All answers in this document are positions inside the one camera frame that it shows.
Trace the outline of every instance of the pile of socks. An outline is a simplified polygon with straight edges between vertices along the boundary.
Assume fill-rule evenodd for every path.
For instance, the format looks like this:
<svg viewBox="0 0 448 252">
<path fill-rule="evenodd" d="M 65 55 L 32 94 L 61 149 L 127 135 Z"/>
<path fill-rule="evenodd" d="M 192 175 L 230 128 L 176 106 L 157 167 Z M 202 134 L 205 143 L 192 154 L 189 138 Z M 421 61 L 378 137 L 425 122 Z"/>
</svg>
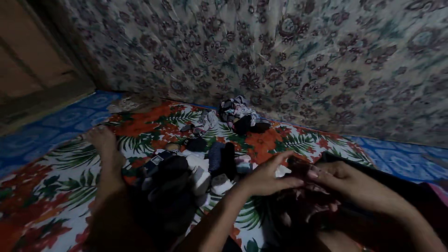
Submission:
<svg viewBox="0 0 448 252">
<path fill-rule="evenodd" d="M 223 122 L 238 135 L 248 131 L 263 133 L 271 127 L 271 123 L 261 119 L 255 110 L 248 107 L 249 101 L 243 96 L 222 101 L 218 114 Z"/>
</svg>

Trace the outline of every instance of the leg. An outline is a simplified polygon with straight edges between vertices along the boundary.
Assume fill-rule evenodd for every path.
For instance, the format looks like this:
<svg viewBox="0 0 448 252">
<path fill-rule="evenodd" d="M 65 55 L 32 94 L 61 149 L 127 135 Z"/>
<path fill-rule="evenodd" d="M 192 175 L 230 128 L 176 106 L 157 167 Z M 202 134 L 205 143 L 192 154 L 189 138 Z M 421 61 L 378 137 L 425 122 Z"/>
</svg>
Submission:
<svg viewBox="0 0 448 252">
<path fill-rule="evenodd" d="M 155 251 L 152 239 L 133 218 L 121 177 L 126 159 L 117 150 L 115 135 L 99 126 L 87 132 L 86 139 L 98 151 L 102 169 L 85 245 L 93 251 Z"/>
<path fill-rule="evenodd" d="M 85 134 L 85 138 L 95 146 L 101 159 L 101 175 L 92 210 L 94 214 L 110 195 L 125 190 L 121 168 L 126 158 L 117 149 L 115 135 L 105 126 L 93 128 Z"/>
</svg>

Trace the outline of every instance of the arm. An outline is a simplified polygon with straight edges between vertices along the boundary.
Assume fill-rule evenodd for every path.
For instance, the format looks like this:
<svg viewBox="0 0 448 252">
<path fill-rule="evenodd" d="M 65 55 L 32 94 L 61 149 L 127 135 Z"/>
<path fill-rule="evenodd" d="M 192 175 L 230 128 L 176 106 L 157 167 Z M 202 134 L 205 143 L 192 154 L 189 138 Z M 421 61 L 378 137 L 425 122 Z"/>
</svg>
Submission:
<svg viewBox="0 0 448 252">
<path fill-rule="evenodd" d="M 411 204 L 390 215 L 408 231 L 419 252 L 446 252 L 447 249 L 421 213 Z"/>
<path fill-rule="evenodd" d="M 344 162 L 326 163 L 309 172 L 315 180 L 351 199 L 360 207 L 396 219 L 409 233 L 419 252 L 447 252 L 420 212 L 400 195 Z"/>
<path fill-rule="evenodd" d="M 176 251 L 221 251 L 233 223 L 249 197 L 270 195 L 282 189 L 301 186 L 303 181 L 298 178 L 275 178 L 275 170 L 291 154 L 292 152 L 283 152 L 266 161 L 233 186 L 192 229 Z"/>
</svg>

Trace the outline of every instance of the floor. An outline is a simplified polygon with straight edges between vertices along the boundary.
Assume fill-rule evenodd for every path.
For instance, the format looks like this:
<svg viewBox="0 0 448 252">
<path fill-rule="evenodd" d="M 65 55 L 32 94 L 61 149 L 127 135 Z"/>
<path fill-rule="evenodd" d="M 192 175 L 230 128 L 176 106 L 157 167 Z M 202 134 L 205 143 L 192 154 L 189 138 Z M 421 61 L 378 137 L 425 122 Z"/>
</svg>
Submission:
<svg viewBox="0 0 448 252">
<path fill-rule="evenodd" d="M 43 156 L 110 116 L 106 107 L 119 94 L 97 91 L 65 109 L 0 138 L 0 178 Z M 421 156 L 430 154 L 448 163 L 448 149 L 347 136 L 358 143 L 377 167 L 397 177 L 428 182 L 448 178 L 448 170 Z"/>
<path fill-rule="evenodd" d="M 116 93 L 97 91 L 59 112 L 1 137 L 0 178 L 110 117 L 106 108 L 119 97 Z"/>
</svg>

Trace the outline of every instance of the patterned cloth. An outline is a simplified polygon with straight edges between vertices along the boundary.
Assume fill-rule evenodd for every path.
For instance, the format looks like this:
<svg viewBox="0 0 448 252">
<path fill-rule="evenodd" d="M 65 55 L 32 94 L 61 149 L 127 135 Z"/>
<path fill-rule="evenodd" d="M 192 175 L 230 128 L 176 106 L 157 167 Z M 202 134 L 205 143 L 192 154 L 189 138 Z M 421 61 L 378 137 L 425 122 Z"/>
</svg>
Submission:
<svg viewBox="0 0 448 252">
<path fill-rule="evenodd" d="M 448 147 L 446 0 L 56 3 L 54 23 L 113 90 L 244 95 L 267 118 Z"/>
<path fill-rule="evenodd" d="M 150 113 L 112 116 L 108 125 L 120 137 L 120 149 L 128 160 L 122 170 L 125 181 L 131 185 L 135 182 L 137 168 L 156 149 L 190 137 L 180 129 L 187 122 L 198 120 L 201 112 L 199 107 L 164 102 Z M 346 138 L 287 123 L 273 122 L 272 128 L 263 134 L 238 136 L 219 122 L 202 137 L 208 147 L 216 141 L 230 141 L 236 152 L 249 155 L 257 164 L 276 152 L 292 149 L 297 157 L 309 161 L 330 151 L 373 167 L 362 149 Z M 99 156 L 94 147 L 74 140 L 4 177 L 0 185 L 0 247 L 5 251 L 79 251 L 89 233 L 89 207 L 95 199 L 99 172 Z M 197 211 L 192 226 L 220 198 L 211 195 L 210 204 Z M 268 226 L 268 216 L 269 208 L 263 198 L 251 198 L 241 210 L 231 236 L 246 251 L 273 243 L 265 240 L 261 228 L 262 223 L 266 223 L 263 228 Z"/>
</svg>

